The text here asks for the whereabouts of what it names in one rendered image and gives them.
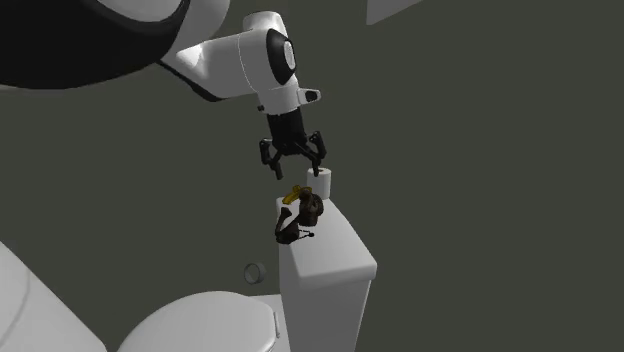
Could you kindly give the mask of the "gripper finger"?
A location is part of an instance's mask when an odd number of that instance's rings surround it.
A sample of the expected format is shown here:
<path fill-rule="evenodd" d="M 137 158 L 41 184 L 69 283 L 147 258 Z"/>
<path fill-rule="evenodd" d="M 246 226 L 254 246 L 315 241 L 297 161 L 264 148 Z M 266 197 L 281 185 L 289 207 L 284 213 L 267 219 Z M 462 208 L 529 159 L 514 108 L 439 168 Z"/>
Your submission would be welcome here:
<path fill-rule="evenodd" d="M 305 137 L 305 141 L 298 144 L 301 155 L 311 161 L 313 176 L 318 177 L 322 160 L 326 157 L 327 150 L 320 131 L 314 131 Z"/>
<path fill-rule="evenodd" d="M 270 154 L 270 147 L 274 147 L 276 152 L 274 155 Z M 280 164 L 280 159 L 285 155 L 286 144 L 282 141 L 275 141 L 273 139 L 264 138 L 259 142 L 260 157 L 263 165 L 267 165 L 276 176 L 277 180 L 283 178 L 283 171 Z"/>

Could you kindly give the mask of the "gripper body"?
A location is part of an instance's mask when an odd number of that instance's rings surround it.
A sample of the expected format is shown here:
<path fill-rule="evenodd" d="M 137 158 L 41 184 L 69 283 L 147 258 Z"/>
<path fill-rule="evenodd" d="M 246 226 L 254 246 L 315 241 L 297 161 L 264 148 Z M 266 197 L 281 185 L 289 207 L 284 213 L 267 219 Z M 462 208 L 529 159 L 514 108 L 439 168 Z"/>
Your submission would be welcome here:
<path fill-rule="evenodd" d="M 268 145 L 272 145 L 281 155 L 310 154 L 300 108 L 284 114 L 268 115 L 267 121 L 271 132 Z"/>

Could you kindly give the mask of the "white toilet paper roll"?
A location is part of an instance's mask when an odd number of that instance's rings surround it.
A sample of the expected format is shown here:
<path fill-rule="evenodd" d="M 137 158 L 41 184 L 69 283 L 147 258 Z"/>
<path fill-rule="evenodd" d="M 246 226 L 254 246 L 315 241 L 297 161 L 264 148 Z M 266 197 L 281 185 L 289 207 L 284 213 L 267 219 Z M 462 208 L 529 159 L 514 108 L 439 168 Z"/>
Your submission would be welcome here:
<path fill-rule="evenodd" d="M 332 171 L 329 168 L 320 167 L 318 173 L 313 168 L 309 168 L 306 174 L 306 186 L 318 195 L 322 200 L 330 198 L 331 195 Z"/>

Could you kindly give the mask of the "yellow banana-shaped object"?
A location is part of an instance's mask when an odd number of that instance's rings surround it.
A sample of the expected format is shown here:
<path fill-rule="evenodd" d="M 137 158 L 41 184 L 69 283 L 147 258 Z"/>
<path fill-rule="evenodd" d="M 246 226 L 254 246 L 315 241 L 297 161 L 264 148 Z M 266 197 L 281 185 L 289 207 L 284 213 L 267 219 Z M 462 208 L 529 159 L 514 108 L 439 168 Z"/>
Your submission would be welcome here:
<path fill-rule="evenodd" d="M 300 185 L 294 185 L 291 191 L 282 198 L 282 203 L 286 205 L 292 204 L 295 200 L 300 197 L 301 192 L 304 190 L 304 187 Z"/>

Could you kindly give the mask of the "dark brown round figure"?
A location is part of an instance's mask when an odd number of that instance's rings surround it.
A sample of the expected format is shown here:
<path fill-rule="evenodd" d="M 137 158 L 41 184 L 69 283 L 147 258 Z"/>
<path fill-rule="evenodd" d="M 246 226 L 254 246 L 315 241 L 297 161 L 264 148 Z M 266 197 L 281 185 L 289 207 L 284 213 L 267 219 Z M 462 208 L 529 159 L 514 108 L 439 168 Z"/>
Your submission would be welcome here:
<path fill-rule="evenodd" d="M 299 224 L 307 227 L 316 226 L 319 217 L 324 212 L 322 198 L 309 189 L 303 189 L 299 193 L 299 200 Z"/>

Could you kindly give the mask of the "dark brown figure with stick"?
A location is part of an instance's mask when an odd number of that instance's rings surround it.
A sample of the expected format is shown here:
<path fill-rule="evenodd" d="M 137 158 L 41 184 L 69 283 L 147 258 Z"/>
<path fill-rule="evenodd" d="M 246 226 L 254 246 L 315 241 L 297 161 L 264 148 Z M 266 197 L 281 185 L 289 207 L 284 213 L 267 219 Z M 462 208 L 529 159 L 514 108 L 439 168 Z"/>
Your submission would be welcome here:
<path fill-rule="evenodd" d="M 300 217 L 294 216 L 289 208 L 282 207 L 276 222 L 274 235 L 277 243 L 290 245 L 306 237 L 312 238 L 315 236 L 315 233 L 301 229 Z"/>

